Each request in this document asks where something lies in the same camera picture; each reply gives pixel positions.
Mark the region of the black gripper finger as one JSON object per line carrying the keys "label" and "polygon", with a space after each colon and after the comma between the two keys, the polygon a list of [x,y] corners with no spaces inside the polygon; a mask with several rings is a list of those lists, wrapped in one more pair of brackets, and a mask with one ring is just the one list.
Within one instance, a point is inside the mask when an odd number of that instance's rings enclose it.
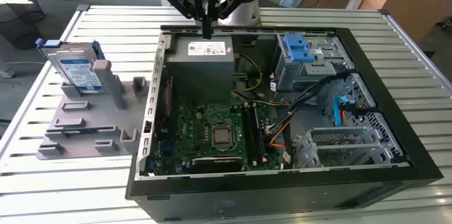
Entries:
{"label": "black gripper finger", "polygon": [[232,12],[237,9],[238,5],[245,0],[225,0],[225,2],[217,3],[218,0],[208,0],[206,11],[206,39],[212,37],[212,23],[217,19],[225,19]]}
{"label": "black gripper finger", "polygon": [[202,0],[166,0],[186,19],[194,19],[201,26],[204,39],[209,39],[209,21],[202,7]]}

